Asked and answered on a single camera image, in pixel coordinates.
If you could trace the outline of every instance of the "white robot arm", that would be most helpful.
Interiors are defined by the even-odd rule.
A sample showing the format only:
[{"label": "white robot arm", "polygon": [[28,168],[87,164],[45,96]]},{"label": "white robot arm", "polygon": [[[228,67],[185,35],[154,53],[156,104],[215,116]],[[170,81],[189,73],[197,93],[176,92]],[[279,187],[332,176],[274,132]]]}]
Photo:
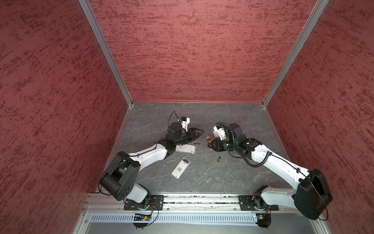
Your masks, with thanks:
[{"label": "white robot arm", "polygon": [[263,165],[291,185],[290,189],[262,186],[253,194],[252,206],[259,210],[271,205],[287,206],[298,209],[310,219],[317,219],[331,202],[330,189],[319,170],[309,171],[282,158],[260,141],[247,139],[238,124],[217,123],[213,130],[216,138],[208,138],[209,148],[217,152],[236,151],[249,166],[257,168]]},{"label": "white robot arm", "polygon": [[168,127],[165,138],[155,145],[135,153],[117,153],[113,161],[105,169],[100,178],[102,185],[118,201],[130,199],[138,208],[149,206],[150,192],[139,184],[135,184],[138,172],[148,165],[163,160],[174,153],[177,145],[196,140],[204,133],[202,129],[187,128],[190,118],[182,117]]}]

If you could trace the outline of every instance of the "ventilation grille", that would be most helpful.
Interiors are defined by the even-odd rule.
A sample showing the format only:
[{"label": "ventilation grille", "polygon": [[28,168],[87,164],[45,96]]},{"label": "ventilation grille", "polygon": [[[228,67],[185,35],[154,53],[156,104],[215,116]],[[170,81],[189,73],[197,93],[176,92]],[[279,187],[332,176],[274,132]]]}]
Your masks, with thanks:
[{"label": "ventilation grille", "polygon": [[[91,222],[101,223],[148,223],[133,221],[135,213],[94,213]],[[155,223],[199,223],[199,224],[242,224],[255,225],[256,215],[251,213],[160,213]]]}]

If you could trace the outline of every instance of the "gray marble floor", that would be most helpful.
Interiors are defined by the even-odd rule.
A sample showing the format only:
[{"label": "gray marble floor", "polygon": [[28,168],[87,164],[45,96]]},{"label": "gray marble floor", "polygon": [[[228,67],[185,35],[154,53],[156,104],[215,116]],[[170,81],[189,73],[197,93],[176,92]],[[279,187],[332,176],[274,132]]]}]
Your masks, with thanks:
[{"label": "gray marble floor", "polygon": [[[206,129],[213,137],[212,128],[217,122],[237,123],[245,135],[254,137],[269,149],[280,154],[275,136],[260,104],[211,103],[135,103],[119,151],[136,152],[151,147],[167,130],[170,114],[189,117],[188,127]],[[262,185],[278,188],[290,186],[275,173],[262,166],[252,168],[243,159],[233,158],[227,152],[211,151],[206,134],[194,141],[196,153],[175,152],[139,172],[137,183],[153,193],[158,192],[226,192],[252,193]],[[188,158],[191,163],[179,179],[171,172],[179,161]]]}]

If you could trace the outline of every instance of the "black cable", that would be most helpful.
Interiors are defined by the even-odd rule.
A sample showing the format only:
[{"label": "black cable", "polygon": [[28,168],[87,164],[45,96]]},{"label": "black cable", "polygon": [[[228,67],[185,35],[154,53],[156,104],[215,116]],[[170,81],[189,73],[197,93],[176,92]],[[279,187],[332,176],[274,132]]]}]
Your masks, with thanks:
[{"label": "black cable", "polygon": [[268,152],[266,153],[266,156],[265,156],[264,160],[262,160],[259,164],[252,164],[252,163],[250,163],[250,162],[248,161],[248,159],[246,158],[246,156],[243,154],[243,152],[242,152],[241,150],[239,150],[239,148],[238,148],[238,146],[237,146],[237,144],[236,144],[236,143],[237,143],[237,142],[236,142],[236,135],[235,135],[235,132],[234,132],[234,130],[232,129],[232,127],[231,127],[230,125],[228,125],[227,123],[223,123],[223,122],[219,122],[219,123],[217,123],[216,126],[227,127],[227,128],[230,130],[230,134],[229,134],[229,136],[228,136],[227,139],[229,140],[230,135],[231,135],[232,143],[233,143],[233,145],[234,145],[235,151],[236,151],[240,156],[242,156],[242,158],[244,159],[244,161],[245,161],[249,166],[254,167],[254,168],[260,167],[260,166],[262,166],[262,165],[266,162],[266,160],[269,158],[269,156],[270,156],[270,154],[271,154],[270,151],[268,151]]},{"label": "black cable", "polygon": [[175,114],[175,116],[177,117],[177,119],[178,119],[178,122],[180,122],[179,121],[179,118],[178,118],[178,116],[177,116],[177,114],[176,114],[176,112],[175,111],[173,111],[171,114],[170,114],[170,116],[169,116],[169,120],[168,120],[168,127],[169,127],[169,121],[170,121],[170,118],[171,118],[171,116],[173,115],[173,113]]},{"label": "black cable", "polygon": [[153,224],[154,221],[156,221],[156,219],[159,217],[159,213],[160,213],[160,210],[157,206],[153,205],[153,204],[145,204],[146,206],[153,206],[153,207],[156,207],[157,208],[157,216],[156,218],[149,224],[147,224],[146,226],[142,227],[142,228],[145,228],[145,227],[148,227],[149,225]]},{"label": "black cable", "polygon": [[156,216],[156,218],[150,224],[147,224],[146,227],[148,227],[149,225],[153,224],[153,222],[156,221],[156,219],[159,217],[159,213],[160,213],[160,210],[159,210],[159,208],[157,206],[152,205],[152,204],[150,204],[150,206],[153,206],[153,207],[157,208],[157,216]]},{"label": "black cable", "polygon": [[[115,161],[117,161],[118,159],[124,159],[124,158],[127,158],[128,156],[125,156],[125,157],[120,157],[120,158],[117,158],[117,159],[115,159],[115,160],[113,160],[113,162],[111,162],[105,169],[104,169],[104,171],[105,170],[107,170],[108,169],[108,167],[110,167],[110,165],[112,165]],[[101,193],[101,194],[104,194],[104,195],[111,195],[111,194],[106,194],[106,193],[103,193],[102,191],[101,191],[101,188],[100,188],[100,184],[101,184],[101,182],[102,182],[102,180],[104,179],[104,177],[102,177],[101,178],[101,181],[99,182],[99,184],[97,185],[97,188],[99,189],[99,192]]]},{"label": "black cable", "polygon": [[322,199],[321,195],[318,193],[316,187],[314,187],[314,184],[310,181],[310,179],[309,179],[306,175],[304,175],[301,171],[297,170],[294,166],[292,166],[289,162],[287,162],[286,160],[284,160],[283,158],[278,157],[278,156],[275,156],[275,155],[273,155],[273,156],[276,157],[276,158],[279,158],[279,159],[281,159],[281,160],[283,160],[283,161],[285,161],[285,162],[286,162],[288,165],[290,165],[293,169],[295,169],[297,172],[299,172],[300,174],[302,174],[302,175],[303,175],[307,180],[309,180],[310,184],[313,186],[314,190],[316,191],[316,194],[319,196],[319,198],[321,199],[321,201],[322,201],[322,203],[324,204],[325,209],[326,209],[326,219],[320,219],[319,217],[318,217],[318,219],[319,219],[319,220],[322,220],[322,221],[327,221],[327,220],[328,220],[328,210],[327,210],[327,206],[326,206],[326,204],[325,204],[325,201]]},{"label": "black cable", "polygon": [[235,157],[235,156],[233,156],[233,155],[230,153],[230,151],[229,151],[229,155],[230,155],[231,157],[233,157],[233,158],[242,158],[242,157]]},{"label": "black cable", "polygon": [[[146,152],[144,152],[144,153],[137,154],[137,155],[133,155],[133,156],[128,155],[128,156],[120,157],[120,158],[117,158],[117,159],[113,160],[113,162],[111,162],[111,163],[110,163],[110,164],[105,168],[105,170],[107,170],[108,167],[110,167],[110,165],[112,165],[112,164],[113,164],[115,161],[117,161],[118,159],[124,159],[124,158],[130,158],[130,157],[139,157],[139,156],[142,155],[142,154],[148,153],[148,152],[150,152],[150,151],[152,151],[152,150],[156,150],[156,148],[157,148],[157,143],[155,142],[155,144],[156,144],[156,146],[155,146],[153,149],[148,150],[148,151],[146,151]],[[119,168],[120,166],[122,166],[123,164],[124,164],[124,162],[123,162],[122,164],[118,165],[118,166],[115,168],[115,170],[118,169],[118,168]],[[97,185],[97,188],[99,189],[99,192],[100,192],[101,194],[104,194],[104,195],[110,196],[111,194],[106,194],[106,193],[103,193],[103,192],[101,191],[100,184],[101,184],[101,182],[102,182],[103,179],[104,179],[104,177],[102,177],[101,181],[100,181],[99,184]]]}]

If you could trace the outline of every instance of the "black mounting bracket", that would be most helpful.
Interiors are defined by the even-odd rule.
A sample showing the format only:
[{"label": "black mounting bracket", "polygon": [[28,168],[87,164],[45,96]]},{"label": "black mounting bracket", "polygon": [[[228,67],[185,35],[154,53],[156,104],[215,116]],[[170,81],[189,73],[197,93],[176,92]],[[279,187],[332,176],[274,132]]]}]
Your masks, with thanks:
[{"label": "black mounting bracket", "polygon": [[[152,195],[151,194],[150,202],[153,202],[154,206],[156,206],[159,210],[162,210],[163,199],[164,199],[164,195]],[[142,210],[139,209],[139,207],[141,207],[141,204],[136,203],[133,200],[126,199],[123,209],[124,210],[142,211]],[[145,210],[151,210],[151,208],[152,208],[152,206],[149,206]]]},{"label": "black mounting bracket", "polygon": [[[252,203],[252,195],[240,195],[239,198],[239,205],[240,205],[240,210],[242,211],[259,211],[253,206]],[[279,207],[277,205],[272,205],[270,206],[271,211],[277,211],[279,210]]]}]

